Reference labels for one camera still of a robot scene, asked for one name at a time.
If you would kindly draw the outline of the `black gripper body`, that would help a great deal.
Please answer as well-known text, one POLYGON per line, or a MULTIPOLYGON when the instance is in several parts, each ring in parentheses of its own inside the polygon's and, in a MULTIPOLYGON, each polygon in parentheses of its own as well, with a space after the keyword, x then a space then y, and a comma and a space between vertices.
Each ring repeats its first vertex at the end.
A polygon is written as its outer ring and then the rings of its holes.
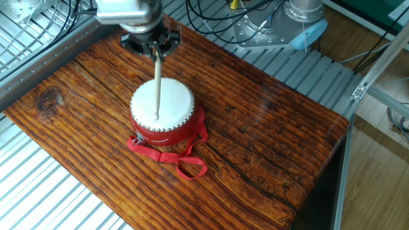
POLYGON ((152 30, 143 33, 127 33, 121 37, 120 44, 129 51, 144 55, 143 45, 148 44, 155 48, 158 56, 158 48, 162 46, 169 47, 170 54, 179 46, 181 34, 179 30, 171 30, 160 22, 152 30))

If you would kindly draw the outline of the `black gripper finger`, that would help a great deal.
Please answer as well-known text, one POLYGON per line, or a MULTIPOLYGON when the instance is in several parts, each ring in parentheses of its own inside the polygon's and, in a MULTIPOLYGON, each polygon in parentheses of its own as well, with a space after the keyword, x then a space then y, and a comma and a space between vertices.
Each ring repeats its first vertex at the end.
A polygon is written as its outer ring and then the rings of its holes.
POLYGON ((144 51, 144 55, 148 58, 150 58, 152 61, 156 61, 157 56, 156 56, 156 51, 155 48, 148 45, 148 44, 144 44, 143 45, 143 51, 144 51))
POLYGON ((162 46, 158 48, 158 56, 161 63, 165 62, 165 58, 170 54, 169 47, 162 46))

